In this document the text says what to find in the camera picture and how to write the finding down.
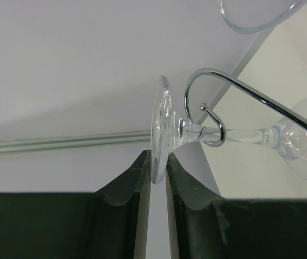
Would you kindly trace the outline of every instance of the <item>curved metal wire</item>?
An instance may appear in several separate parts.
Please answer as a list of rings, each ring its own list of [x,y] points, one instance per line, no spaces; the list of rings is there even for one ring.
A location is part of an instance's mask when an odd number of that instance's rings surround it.
[[[192,117],[190,115],[190,110],[189,110],[190,88],[191,88],[193,82],[195,81],[195,79],[200,77],[200,76],[212,76],[212,77],[222,79],[223,81],[226,81],[226,82],[232,84],[237,89],[239,89],[242,92],[252,96],[254,99],[256,99],[259,102],[263,103],[264,105],[270,107],[274,111],[280,113],[282,116],[285,116],[288,119],[292,120],[298,126],[300,126],[301,128],[303,128],[307,131],[307,119],[305,119],[303,116],[297,114],[296,112],[294,112],[291,109],[285,107],[284,105],[278,103],[277,101],[274,101],[273,99],[269,98],[265,94],[263,94],[263,93],[259,92],[258,90],[250,87],[246,83],[244,83],[244,82],[242,82],[238,79],[231,78],[230,75],[223,73],[219,70],[215,70],[215,69],[199,69],[199,70],[195,71],[189,77],[189,79],[187,81],[186,90],[185,90],[185,109],[186,109],[186,113],[187,113],[187,118],[190,122],[193,123]],[[221,123],[217,122],[210,113],[208,113],[208,114],[216,122],[216,124],[218,125],[218,128],[220,128],[220,127],[225,128],[224,123],[222,121],[221,121]],[[216,142],[216,143],[205,142],[205,144],[208,145],[208,146],[212,146],[212,147],[221,146],[223,143],[220,143],[220,139],[218,141],[219,142]]]
[[[212,110],[210,110],[206,104],[201,104],[200,109],[206,112],[211,119],[217,124],[219,129],[219,138],[217,141],[204,141],[207,146],[210,147],[220,147],[224,144],[225,139],[227,138],[227,129],[225,128],[225,124],[223,123],[222,119]]]

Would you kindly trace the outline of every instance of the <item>white ceiling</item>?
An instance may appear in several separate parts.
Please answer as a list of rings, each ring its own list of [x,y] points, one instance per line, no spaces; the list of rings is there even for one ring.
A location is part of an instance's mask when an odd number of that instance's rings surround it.
[[[188,77],[233,73],[257,37],[231,31],[217,0],[0,0],[0,140],[149,129],[161,74],[184,115]]]

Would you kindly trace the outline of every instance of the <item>clear glass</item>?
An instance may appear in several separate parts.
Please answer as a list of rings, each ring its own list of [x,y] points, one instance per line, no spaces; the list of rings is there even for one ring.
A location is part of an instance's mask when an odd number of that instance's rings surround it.
[[[239,33],[275,27],[301,9],[307,0],[219,0],[221,14]]]
[[[307,99],[292,108],[307,118]],[[157,86],[152,119],[152,182],[159,183],[170,152],[181,145],[196,141],[216,141],[215,129],[194,125],[178,117],[171,108],[170,88],[166,77]],[[264,145],[274,149],[285,163],[307,180],[307,131],[289,119],[282,119],[269,128],[227,130],[226,141]]]
[[[215,141],[210,127],[192,124],[176,115],[171,108],[170,85],[161,76],[156,88],[151,129],[152,182],[158,184],[164,177],[169,154],[191,142]]]

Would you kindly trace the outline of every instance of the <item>wine glass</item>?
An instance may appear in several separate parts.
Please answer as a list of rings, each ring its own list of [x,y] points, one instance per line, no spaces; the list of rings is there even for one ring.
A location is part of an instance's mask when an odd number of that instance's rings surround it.
[[[277,26],[306,3],[307,0],[219,0],[228,26],[245,34]]]
[[[191,76],[187,83],[186,99],[188,99],[189,89],[195,78],[206,72],[210,74],[212,71],[215,70],[203,69]],[[240,88],[239,84],[245,85],[245,89],[256,99],[259,99],[257,95],[264,96],[237,79],[231,79],[227,76],[224,76],[223,79],[238,88]],[[275,101],[265,96],[260,100],[289,118],[285,117],[269,128],[247,131],[226,130],[222,120],[215,113],[209,111],[206,105],[201,105],[201,109],[208,112],[219,126],[218,129],[204,127],[193,124],[191,119],[186,121],[176,115],[171,108],[168,79],[162,76],[156,89],[152,117],[152,182],[158,184],[162,180],[169,153],[179,146],[198,141],[210,141],[207,144],[213,147],[222,145],[224,141],[247,142],[267,146],[274,149],[295,173],[307,180],[307,120],[304,118],[307,117],[307,99],[298,103],[293,108],[294,111],[290,111],[282,105],[277,105]],[[185,104],[187,115],[190,118],[188,102]]]

